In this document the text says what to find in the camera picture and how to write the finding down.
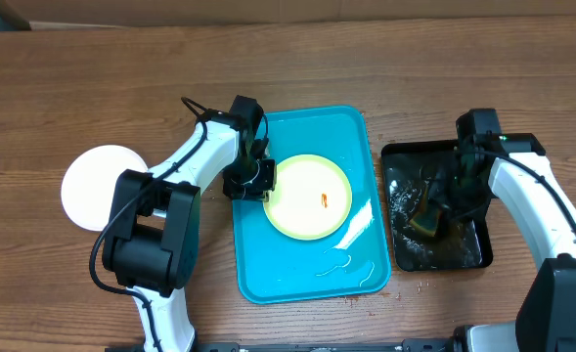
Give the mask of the green rimmed plate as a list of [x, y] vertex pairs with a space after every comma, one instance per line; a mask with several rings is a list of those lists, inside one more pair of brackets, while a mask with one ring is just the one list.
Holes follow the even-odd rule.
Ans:
[[315, 241], [339, 229], [351, 205], [351, 185], [339, 166], [319, 155], [299, 154], [278, 164], [264, 212], [283, 235]]

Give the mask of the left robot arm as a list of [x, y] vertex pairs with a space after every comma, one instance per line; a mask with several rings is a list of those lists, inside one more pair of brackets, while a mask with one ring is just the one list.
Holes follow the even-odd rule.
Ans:
[[89, 259], [94, 284], [133, 298], [145, 333], [140, 351], [192, 351], [184, 287], [199, 256], [200, 200], [216, 177], [230, 200], [265, 202], [276, 184], [267, 155], [268, 120], [256, 100], [238, 96], [228, 111], [183, 98], [195, 130], [172, 156], [148, 171], [116, 179], [109, 220]]

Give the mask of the pink white plate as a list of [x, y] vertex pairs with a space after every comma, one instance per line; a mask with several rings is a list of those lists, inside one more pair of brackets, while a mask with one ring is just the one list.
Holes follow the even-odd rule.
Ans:
[[100, 232], [109, 222], [115, 183], [125, 170], [146, 172], [147, 164], [132, 150], [103, 145], [81, 154], [67, 169], [61, 201], [67, 217], [78, 227]]

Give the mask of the green yellow sponge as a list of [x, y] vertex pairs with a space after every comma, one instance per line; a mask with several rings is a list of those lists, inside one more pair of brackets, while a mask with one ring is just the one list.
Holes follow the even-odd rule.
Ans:
[[439, 224], [446, 211], [441, 207], [428, 205], [418, 208], [411, 216], [409, 224], [421, 237], [435, 238]]

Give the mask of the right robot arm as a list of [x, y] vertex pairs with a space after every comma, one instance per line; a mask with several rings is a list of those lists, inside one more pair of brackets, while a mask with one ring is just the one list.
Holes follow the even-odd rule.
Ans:
[[493, 109], [456, 121], [455, 159], [430, 181], [410, 224], [433, 236], [457, 218], [482, 218], [492, 198], [510, 213], [538, 273], [514, 321], [461, 327], [452, 351], [576, 351], [576, 208], [530, 133], [505, 134]]

